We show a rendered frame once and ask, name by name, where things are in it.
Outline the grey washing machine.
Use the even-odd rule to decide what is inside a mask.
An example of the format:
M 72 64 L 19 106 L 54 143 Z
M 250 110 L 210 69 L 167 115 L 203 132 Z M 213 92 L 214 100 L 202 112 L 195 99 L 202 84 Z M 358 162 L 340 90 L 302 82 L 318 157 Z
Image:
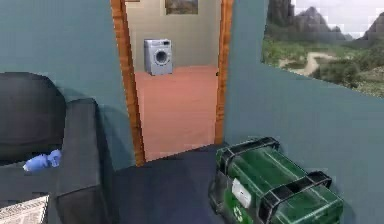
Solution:
M 152 76 L 173 72 L 172 43 L 170 39 L 144 40 L 144 68 Z

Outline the orange wooden door frame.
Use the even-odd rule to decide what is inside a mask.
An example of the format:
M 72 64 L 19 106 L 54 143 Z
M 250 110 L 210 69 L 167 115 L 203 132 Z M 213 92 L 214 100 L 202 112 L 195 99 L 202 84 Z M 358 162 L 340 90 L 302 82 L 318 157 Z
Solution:
M 113 30 L 118 49 L 119 67 L 122 75 L 125 103 L 128 112 L 133 152 L 136 166 L 143 166 L 145 158 L 144 140 L 139 112 L 139 102 L 136 89 L 135 70 L 133 65 L 132 48 L 128 27 L 128 18 L 125 0 L 109 0 Z M 226 82 L 228 75 L 229 52 L 231 42 L 231 27 L 233 5 L 235 0 L 221 0 L 221 18 L 219 34 L 218 55 L 218 83 L 217 103 L 215 111 L 215 144 L 223 144 L 224 140 L 224 117 L 226 103 Z

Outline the green recycling bin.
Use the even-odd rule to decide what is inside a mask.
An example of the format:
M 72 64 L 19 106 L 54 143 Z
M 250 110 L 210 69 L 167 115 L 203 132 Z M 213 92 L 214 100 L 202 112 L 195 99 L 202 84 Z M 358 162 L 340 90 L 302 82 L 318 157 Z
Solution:
M 222 147 L 215 162 L 208 199 L 225 224 L 341 224 L 332 178 L 302 169 L 272 137 Z

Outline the dark grey sofa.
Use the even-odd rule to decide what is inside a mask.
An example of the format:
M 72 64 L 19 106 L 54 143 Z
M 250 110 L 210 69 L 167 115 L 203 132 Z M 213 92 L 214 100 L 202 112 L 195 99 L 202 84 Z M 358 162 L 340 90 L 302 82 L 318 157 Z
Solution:
M 58 167 L 23 169 L 27 160 L 56 149 Z M 118 224 L 98 104 L 66 101 L 43 75 L 0 72 L 0 208 L 45 195 L 45 224 Z

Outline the large mountain landscape window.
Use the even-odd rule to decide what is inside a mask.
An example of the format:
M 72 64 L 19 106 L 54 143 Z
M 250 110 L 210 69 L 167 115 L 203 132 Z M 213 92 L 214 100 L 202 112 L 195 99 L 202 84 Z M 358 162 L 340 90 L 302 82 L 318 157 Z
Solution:
M 266 0 L 261 62 L 384 98 L 384 0 Z

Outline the framed landscape picture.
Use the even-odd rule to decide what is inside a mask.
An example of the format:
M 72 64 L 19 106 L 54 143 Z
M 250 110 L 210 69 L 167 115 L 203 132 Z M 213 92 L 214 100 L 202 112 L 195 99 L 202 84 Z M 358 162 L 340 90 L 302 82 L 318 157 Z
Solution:
M 165 0 L 166 14 L 197 14 L 198 0 Z

